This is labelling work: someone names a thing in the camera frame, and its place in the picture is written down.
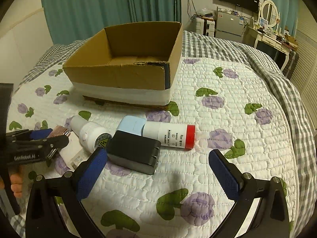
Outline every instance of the refrigerator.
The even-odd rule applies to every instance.
[[[225,12],[218,12],[215,37],[242,42],[243,17]]]

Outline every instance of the hand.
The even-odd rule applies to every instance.
[[[17,173],[14,173],[10,176],[11,181],[11,190],[16,198],[22,197],[22,166],[19,166],[19,170]],[[4,189],[4,183],[0,178],[0,189]]]

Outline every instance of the blue gripper pad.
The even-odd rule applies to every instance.
[[[106,163],[107,152],[105,149],[98,148],[87,161],[82,162],[75,170],[76,197],[79,201],[88,197]]]
[[[32,131],[30,134],[30,139],[32,140],[41,140],[46,138],[53,130],[52,129],[44,129]]]
[[[230,171],[230,163],[218,149],[210,151],[208,160],[211,170],[214,172],[228,199],[237,201],[240,188],[239,183]]]

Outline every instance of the red lid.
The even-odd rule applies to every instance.
[[[194,148],[195,143],[195,125],[187,125],[187,131],[186,131],[186,140],[185,140],[185,149],[192,149]]]

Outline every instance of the plaid blanket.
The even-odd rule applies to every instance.
[[[35,79],[56,63],[65,61],[84,42],[78,40],[68,46],[51,47],[25,76],[20,86]],[[298,169],[299,212],[292,233],[296,237],[313,214],[317,188],[315,143],[298,90],[283,76],[268,55],[244,44],[184,31],[182,56],[243,63],[266,82],[270,92],[281,104],[290,127]],[[25,237],[24,223],[20,216],[11,219],[12,226],[21,237]]]

